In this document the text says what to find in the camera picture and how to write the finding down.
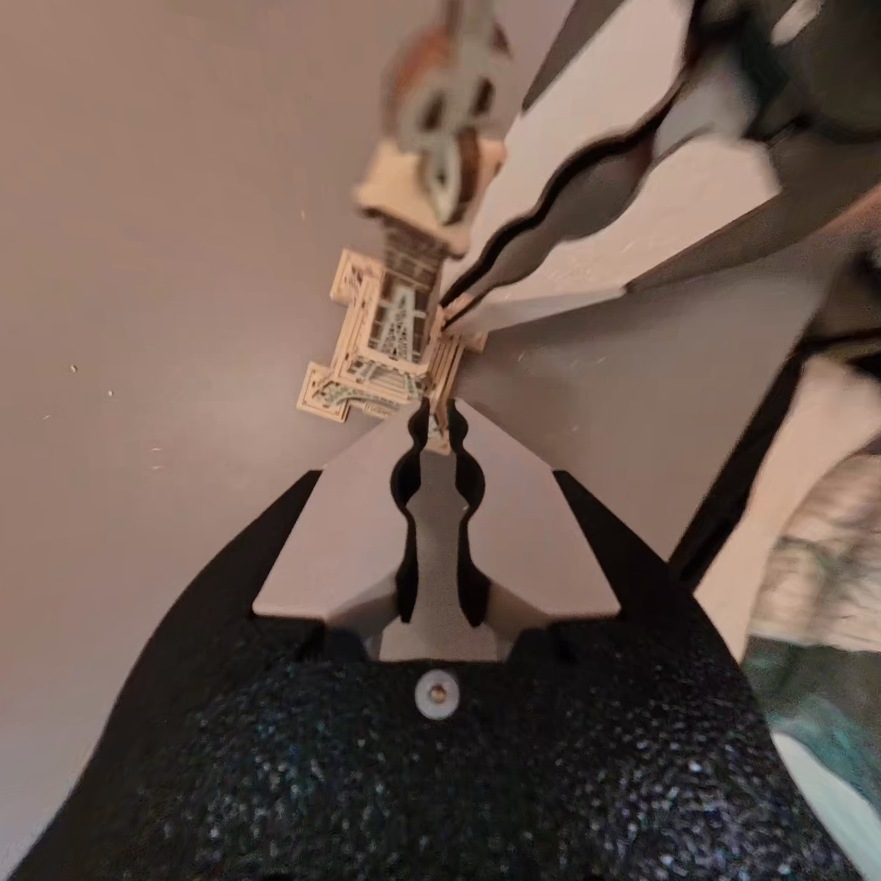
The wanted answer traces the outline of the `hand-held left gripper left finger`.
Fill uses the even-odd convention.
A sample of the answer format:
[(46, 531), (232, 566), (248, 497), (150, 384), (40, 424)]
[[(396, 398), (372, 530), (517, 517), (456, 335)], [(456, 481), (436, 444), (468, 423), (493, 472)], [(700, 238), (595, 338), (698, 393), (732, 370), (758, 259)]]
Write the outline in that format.
[(427, 399), (405, 405), (321, 470), (252, 611), (356, 634), (380, 655), (395, 620), (409, 623), (419, 564), (409, 501), (421, 486)]

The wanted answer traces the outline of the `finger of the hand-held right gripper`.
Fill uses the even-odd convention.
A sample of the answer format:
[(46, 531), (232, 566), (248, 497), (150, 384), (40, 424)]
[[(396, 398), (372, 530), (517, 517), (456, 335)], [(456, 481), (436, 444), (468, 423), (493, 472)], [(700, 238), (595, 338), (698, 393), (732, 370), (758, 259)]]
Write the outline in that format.
[(699, 134), (611, 211), (623, 158), (568, 182), (516, 231), (446, 312), (455, 336), (493, 332), (615, 300), (638, 277), (762, 206), (781, 186), (764, 145)]
[(595, 236), (646, 173), (693, 2), (572, 2), (523, 96), (446, 307), (585, 307), (620, 297)]

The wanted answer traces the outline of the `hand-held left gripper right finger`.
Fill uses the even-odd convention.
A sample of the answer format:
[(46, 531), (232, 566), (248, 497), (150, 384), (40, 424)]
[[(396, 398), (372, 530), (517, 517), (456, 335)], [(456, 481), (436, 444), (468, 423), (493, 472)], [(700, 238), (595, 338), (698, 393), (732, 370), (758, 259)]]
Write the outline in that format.
[(457, 598), (506, 659), (520, 636), (568, 621), (613, 619), (621, 603), (556, 471), (468, 403), (447, 405), (455, 487)]

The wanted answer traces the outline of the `wooden tower model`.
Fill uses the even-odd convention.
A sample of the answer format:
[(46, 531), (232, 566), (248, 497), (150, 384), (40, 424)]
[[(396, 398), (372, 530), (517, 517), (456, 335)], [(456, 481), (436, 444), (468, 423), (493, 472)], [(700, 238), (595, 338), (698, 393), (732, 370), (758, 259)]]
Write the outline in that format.
[(507, 98), (513, 53), (496, 2), (442, 2), (440, 21), (393, 61), (383, 85), (381, 137), (353, 193), (383, 232), (383, 256), (345, 249), (331, 299), (346, 308), (328, 366), (310, 362), (296, 407), (343, 423), (350, 410), (389, 418), (427, 400), (427, 447), (450, 451), (446, 403), (466, 349), (445, 329), (444, 265), (466, 256), (486, 192), (506, 160), (488, 138)]

